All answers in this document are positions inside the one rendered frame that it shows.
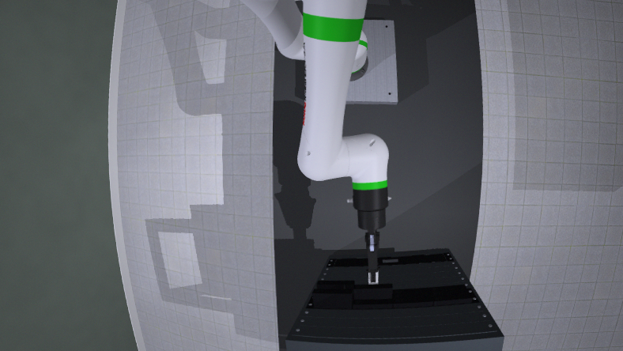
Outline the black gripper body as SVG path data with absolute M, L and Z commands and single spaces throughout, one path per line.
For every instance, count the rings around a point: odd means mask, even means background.
M 368 230 L 368 244 L 370 244 L 370 235 L 374 235 L 374 244 L 376 244 L 377 229 L 383 228 L 386 225 L 386 211 L 385 209 L 376 211 L 357 211 L 358 227 L 364 230 Z

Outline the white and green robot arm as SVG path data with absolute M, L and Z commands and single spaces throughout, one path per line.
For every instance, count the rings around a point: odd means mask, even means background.
M 353 198 L 347 202 L 354 209 L 387 208 L 386 143 L 374 134 L 342 137 L 349 82 L 368 68 L 362 31 L 367 0 L 302 0 L 303 16 L 295 0 L 240 1 L 263 21 L 285 57 L 304 60 L 304 122 L 297 156 L 302 173 L 315 181 L 350 176 Z

